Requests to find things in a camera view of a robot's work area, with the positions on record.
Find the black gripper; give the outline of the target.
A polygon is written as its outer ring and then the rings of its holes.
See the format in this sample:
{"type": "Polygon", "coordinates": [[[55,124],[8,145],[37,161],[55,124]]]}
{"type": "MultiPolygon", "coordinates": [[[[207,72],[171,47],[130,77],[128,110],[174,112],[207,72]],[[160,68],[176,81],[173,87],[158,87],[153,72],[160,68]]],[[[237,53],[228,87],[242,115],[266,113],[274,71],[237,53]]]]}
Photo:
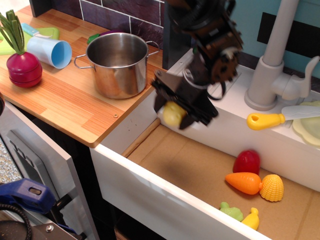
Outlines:
{"type": "Polygon", "coordinates": [[[156,70],[151,84],[156,91],[153,106],[156,113],[169,101],[175,102],[186,111],[186,115],[179,124],[180,130],[188,128],[194,122],[208,125],[219,115],[209,100],[208,87],[191,83],[186,73],[177,76],[163,70],[156,70]]]}

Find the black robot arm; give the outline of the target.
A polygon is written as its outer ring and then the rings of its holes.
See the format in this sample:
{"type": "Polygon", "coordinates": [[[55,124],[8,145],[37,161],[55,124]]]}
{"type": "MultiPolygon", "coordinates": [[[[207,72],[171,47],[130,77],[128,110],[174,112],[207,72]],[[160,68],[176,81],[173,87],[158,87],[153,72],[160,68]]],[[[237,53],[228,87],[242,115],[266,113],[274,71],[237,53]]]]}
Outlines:
{"type": "Polygon", "coordinates": [[[195,52],[181,76],[157,70],[152,86],[156,91],[154,110],[163,110],[164,122],[183,130],[194,122],[205,126],[218,116],[208,92],[219,84],[221,96],[226,83],[237,76],[243,48],[240,32],[230,19],[234,0],[169,0],[168,17],[181,33],[195,40],[195,52]]]}

